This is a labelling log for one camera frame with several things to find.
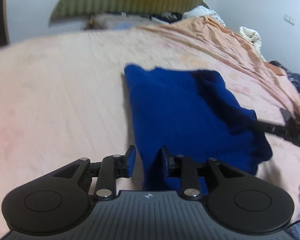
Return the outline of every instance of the peach blanket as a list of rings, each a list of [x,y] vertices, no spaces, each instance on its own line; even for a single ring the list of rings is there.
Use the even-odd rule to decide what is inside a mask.
[[[285,72],[265,65],[241,36],[210,18],[125,31],[70,33],[0,49],[1,202],[13,188],[80,157],[124,154],[134,143],[123,68],[211,69],[242,107],[283,124],[279,109],[300,115],[300,95]],[[258,177],[285,189],[300,215],[300,148],[267,135],[273,158]],[[140,189],[142,165],[118,189]]]

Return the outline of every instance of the bed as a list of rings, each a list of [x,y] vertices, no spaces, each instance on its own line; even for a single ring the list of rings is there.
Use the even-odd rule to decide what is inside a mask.
[[[123,68],[218,71],[242,107],[284,124],[300,115],[300,94],[279,68],[264,64],[241,36],[202,17],[173,25],[88,31],[32,39],[0,50],[0,237],[4,196],[80,157],[92,162],[134,144]],[[300,148],[266,135],[273,157],[257,176],[293,198],[300,217]],[[141,189],[140,157],[120,189]]]

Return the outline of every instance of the blue garment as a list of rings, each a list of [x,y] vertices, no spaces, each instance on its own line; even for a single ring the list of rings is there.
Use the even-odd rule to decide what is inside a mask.
[[[255,175],[269,160],[264,133],[250,130],[253,110],[240,107],[216,71],[145,71],[125,68],[136,146],[140,152],[144,190],[178,190],[180,180],[164,178],[158,151],[166,145],[172,155],[197,162],[213,157]],[[200,181],[206,192],[204,180]]]

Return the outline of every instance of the silver screw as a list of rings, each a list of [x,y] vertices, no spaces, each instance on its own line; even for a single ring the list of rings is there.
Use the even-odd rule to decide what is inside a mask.
[[[187,188],[184,191],[184,194],[188,197],[196,197],[200,194],[200,191],[195,188]]]
[[[109,189],[106,189],[106,188],[99,189],[96,192],[96,195],[99,197],[109,197],[109,196],[111,196],[111,194],[112,194],[112,191]]]

